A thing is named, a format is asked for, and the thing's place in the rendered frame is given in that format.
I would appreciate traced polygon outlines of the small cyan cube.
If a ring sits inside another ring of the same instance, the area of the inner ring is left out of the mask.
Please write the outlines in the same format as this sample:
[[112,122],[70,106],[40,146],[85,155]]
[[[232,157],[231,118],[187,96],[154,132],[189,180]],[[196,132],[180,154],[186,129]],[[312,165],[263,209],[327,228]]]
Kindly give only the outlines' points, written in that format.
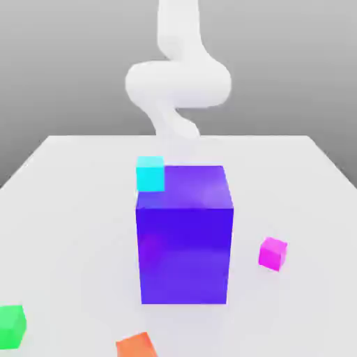
[[162,156],[139,156],[136,164],[138,192],[165,190],[165,163]]

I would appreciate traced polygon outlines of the small magenta cube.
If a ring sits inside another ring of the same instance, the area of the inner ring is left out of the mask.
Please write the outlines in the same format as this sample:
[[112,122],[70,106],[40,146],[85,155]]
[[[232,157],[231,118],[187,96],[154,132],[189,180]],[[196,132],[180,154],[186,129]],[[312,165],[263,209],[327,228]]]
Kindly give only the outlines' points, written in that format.
[[267,237],[261,244],[258,263],[274,271],[279,271],[285,262],[288,243]]

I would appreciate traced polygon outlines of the small orange cube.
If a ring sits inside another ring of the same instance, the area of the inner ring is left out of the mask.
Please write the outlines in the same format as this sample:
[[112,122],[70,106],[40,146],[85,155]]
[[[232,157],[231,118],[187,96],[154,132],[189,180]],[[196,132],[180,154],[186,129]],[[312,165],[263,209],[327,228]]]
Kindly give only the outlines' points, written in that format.
[[117,357],[158,357],[147,332],[116,342]]

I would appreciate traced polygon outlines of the small green cube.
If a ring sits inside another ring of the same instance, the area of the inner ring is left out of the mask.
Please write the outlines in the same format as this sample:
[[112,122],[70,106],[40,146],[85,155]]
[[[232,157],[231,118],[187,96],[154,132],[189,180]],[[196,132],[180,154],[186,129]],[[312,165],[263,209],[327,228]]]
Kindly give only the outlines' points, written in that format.
[[17,349],[25,331],[26,317],[22,306],[0,306],[0,350]]

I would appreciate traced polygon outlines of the large purple box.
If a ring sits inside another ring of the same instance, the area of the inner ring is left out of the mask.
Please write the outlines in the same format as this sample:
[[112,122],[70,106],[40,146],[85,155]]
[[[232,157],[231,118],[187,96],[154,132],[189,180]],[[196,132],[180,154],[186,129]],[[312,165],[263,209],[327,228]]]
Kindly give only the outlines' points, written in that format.
[[227,302],[234,205],[221,165],[165,167],[135,208],[143,304]]

